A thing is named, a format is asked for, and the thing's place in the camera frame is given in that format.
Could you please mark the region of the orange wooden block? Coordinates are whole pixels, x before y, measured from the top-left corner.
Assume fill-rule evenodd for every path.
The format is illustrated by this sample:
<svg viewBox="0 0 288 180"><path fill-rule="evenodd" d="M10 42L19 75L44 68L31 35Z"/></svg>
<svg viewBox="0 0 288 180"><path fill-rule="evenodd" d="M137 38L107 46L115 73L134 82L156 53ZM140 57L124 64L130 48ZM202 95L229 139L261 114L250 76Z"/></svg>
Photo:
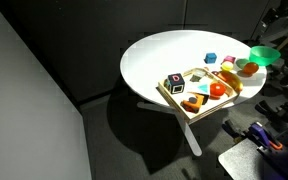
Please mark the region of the orange wooden block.
<svg viewBox="0 0 288 180"><path fill-rule="evenodd" d="M193 94L187 100L181 102L181 106L188 112L198 113L203 105L204 96L201 94Z"/></svg>

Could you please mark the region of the teal triangle block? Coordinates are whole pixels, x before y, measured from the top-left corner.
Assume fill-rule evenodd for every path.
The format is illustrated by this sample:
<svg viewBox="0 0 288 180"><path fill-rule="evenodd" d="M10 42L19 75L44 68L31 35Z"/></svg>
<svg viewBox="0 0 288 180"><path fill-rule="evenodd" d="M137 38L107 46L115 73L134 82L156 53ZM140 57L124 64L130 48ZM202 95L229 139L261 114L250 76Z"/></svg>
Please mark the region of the teal triangle block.
<svg viewBox="0 0 288 180"><path fill-rule="evenodd" d="M209 93L209 86L207 84L199 85L198 89L205 94Z"/></svg>

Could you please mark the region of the purple clamp with orange tip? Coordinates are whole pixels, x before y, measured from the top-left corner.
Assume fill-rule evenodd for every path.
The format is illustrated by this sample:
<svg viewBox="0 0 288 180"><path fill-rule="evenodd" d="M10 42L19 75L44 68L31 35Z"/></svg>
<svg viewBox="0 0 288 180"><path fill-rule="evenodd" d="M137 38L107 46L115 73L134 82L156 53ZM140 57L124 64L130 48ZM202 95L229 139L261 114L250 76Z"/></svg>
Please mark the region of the purple clamp with orange tip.
<svg viewBox="0 0 288 180"><path fill-rule="evenodd" d="M273 148L275 150L283 148L283 144L276 140L259 122L253 123L249 127L249 132L265 148Z"/></svg>

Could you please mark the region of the red tomato toy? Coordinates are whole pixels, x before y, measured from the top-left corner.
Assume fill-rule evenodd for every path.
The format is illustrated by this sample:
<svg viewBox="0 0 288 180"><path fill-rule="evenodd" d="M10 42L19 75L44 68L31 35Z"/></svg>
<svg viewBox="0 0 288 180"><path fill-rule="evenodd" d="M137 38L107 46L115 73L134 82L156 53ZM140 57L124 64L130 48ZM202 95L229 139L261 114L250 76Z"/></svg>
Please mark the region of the red tomato toy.
<svg viewBox="0 0 288 180"><path fill-rule="evenodd" d="M213 97L221 97L226 92L226 87L221 83L212 83L210 85L210 95Z"/></svg>

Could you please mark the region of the yellow banana toy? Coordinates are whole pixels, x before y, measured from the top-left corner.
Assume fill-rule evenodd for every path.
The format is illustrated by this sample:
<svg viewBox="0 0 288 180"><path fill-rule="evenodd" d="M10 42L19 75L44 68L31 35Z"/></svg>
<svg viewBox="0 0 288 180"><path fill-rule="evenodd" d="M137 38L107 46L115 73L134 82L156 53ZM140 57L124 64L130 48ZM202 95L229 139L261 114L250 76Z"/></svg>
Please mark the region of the yellow banana toy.
<svg viewBox="0 0 288 180"><path fill-rule="evenodd" d="M229 71L222 71L222 76L227 84L229 84L237 93L243 90L243 83L236 74Z"/></svg>

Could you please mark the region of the black clamp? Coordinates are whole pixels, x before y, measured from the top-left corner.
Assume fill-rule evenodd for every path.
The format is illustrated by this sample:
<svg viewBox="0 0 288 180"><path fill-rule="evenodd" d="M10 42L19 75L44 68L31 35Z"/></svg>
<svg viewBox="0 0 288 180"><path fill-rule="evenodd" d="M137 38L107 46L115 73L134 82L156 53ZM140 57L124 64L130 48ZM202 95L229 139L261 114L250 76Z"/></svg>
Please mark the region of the black clamp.
<svg viewBox="0 0 288 180"><path fill-rule="evenodd" d="M234 140L245 139L246 136L243 131L234 126L231 120L226 120L222 124L223 130L229 134Z"/></svg>

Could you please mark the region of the dark green block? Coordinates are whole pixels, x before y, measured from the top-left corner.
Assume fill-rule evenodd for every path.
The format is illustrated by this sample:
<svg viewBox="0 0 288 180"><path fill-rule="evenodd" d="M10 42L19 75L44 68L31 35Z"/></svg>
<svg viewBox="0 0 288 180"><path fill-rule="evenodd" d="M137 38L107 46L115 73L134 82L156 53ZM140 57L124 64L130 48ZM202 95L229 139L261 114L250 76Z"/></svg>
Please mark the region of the dark green block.
<svg viewBox="0 0 288 180"><path fill-rule="evenodd" d="M190 81L191 82L199 82L201 80L202 77L200 76L196 76L196 75L192 75Z"/></svg>

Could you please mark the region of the white round table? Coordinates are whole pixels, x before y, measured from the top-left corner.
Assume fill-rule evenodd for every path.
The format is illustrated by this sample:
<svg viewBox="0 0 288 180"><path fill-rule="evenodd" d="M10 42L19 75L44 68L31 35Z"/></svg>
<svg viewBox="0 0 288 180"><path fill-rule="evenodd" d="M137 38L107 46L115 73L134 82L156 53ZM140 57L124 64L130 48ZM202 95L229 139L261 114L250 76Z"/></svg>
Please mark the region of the white round table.
<svg viewBox="0 0 288 180"><path fill-rule="evenodd" d="M207 53L217 55L215 63L204 62ZM193 154L199 156L202 151L190 129L190 125L198 120L186 122L161 96L157 89L158 82L167 75L184 73L193 68L207 68L225 81L221 74L224 71L221 68L223 59L233 56L238 60L244 60L249 55L250 48L231 37L207 31L175 30L148 36L131 45L121 58L120 71L127 85L150 102L147 108L176 115ZM263 87L267 76L264 67L259 68L253 75L244 75L238 66L234 66L229 72L239 77L243 83L243 90L233 102L222 108L235 106L256 95Z"/></svg>

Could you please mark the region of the yellow ball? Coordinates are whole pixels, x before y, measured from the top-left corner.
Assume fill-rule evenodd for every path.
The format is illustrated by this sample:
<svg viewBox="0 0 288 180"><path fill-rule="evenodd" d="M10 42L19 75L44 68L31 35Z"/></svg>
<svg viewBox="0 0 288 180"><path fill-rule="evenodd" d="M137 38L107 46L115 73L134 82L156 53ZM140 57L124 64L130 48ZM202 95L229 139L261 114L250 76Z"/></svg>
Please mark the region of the yellow ball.
<svg viewBox="0 0 288 180"><path fill-rule="evenodd" d="M229 62L229 61L225 61L221 64L221 68L224 70L224 71L231 71L234 67L234 64L232 62Z"/></svg>

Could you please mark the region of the pink block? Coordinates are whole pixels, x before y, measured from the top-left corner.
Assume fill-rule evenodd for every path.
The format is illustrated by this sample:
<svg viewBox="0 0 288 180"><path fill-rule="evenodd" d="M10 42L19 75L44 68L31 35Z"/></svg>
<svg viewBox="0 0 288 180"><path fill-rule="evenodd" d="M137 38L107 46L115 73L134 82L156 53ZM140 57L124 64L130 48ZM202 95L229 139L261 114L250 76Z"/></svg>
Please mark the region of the pink block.
<svg viewBox="0 0 288 180"><path fill-rule="evenodd" d="M223 63L224 62L231 62L231 63L234 63L236 60L236 57L233 57L233 56L226 56L224 59L223 59Z"/></svg>

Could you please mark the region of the blue cube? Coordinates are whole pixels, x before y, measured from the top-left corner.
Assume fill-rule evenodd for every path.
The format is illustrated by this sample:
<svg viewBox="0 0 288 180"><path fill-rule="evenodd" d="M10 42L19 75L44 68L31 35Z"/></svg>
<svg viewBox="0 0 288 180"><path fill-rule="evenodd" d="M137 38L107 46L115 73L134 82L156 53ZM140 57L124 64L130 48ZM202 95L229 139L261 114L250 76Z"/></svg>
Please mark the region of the blue cube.
<svg viewBox="0 0 288 180"><path fill-rule="evenodd" d="M217 55L215 53L207 53L204 59L206 64L213 64L216 62Z"/></svg>

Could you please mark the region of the orange ball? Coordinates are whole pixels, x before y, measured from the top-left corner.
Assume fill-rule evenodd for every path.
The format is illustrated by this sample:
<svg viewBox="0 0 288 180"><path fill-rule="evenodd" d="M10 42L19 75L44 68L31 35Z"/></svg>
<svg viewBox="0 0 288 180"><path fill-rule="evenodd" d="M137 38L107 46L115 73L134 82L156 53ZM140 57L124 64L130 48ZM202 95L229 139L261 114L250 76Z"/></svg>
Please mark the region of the orange ball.
<svg viewBox="0 0 288 180"><path fill-rule="evenodd" d="M259 66L256 63L249 62L244 66L243 72L247 75L253 75L254 73L258 71L258 69L259 69Z"/></svg>

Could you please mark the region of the black letter D cube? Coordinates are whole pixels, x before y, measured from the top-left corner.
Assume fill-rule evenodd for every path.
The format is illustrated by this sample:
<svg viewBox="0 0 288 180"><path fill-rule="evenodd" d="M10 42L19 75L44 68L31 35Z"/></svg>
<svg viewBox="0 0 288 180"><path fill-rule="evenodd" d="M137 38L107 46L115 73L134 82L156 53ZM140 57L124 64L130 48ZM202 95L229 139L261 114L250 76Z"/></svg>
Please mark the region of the black letter D cube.
<svg viewBox="0 0 288 180"><path fill-rule="evenodd" d="M180 73L171 74L167 77L167 89L171 94L182 93L184 87L185 81Z"/></svg>

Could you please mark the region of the green plastic bowl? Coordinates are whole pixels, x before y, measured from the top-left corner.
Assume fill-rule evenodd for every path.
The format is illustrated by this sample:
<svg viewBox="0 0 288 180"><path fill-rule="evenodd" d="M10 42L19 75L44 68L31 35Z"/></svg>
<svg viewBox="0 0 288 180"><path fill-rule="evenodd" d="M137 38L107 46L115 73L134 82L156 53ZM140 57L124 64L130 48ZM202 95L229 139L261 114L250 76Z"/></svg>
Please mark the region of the green plastic bowl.
<svg viewBox="0 0 288 180"><path fill-rule="evenodd" d="M254 46L250 50L249 60L259 66L268 66L279 59L281 53L271 47Z"/></svg>

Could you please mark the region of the wooden tray box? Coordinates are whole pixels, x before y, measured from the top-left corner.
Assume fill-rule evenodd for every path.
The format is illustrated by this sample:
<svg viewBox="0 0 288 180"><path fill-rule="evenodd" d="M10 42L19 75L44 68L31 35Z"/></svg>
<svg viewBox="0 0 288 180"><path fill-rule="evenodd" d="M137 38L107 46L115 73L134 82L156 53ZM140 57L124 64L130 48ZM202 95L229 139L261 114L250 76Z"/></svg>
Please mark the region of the wooden tray box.
<svg viewBox="0 0 288 180"><path fill-rule="evenodd" d="M167 89L167 75L163 80L158 82L157 89L161 96L167 101L167 103L174 107L184 118L186 122L193 122L199 120L213 112L221 109L228 103L233 102L237 97L238 93L225 81L211 73L207 68L193 68L184 73L180 73L185 81L184 91L182 93L171 94ZM202 77L199 82L191 82L192 75ZM213 97L210 95L210 85L212 83L221 83L226 87L226 92L221 97ZM202 93L199 89L199 85L207 84L209 86L209 93ZM201 94L204 96L203 105L201 106L198 113L192 113L186 111L182 106L181 102L187 100L193 94Z"/></svg>

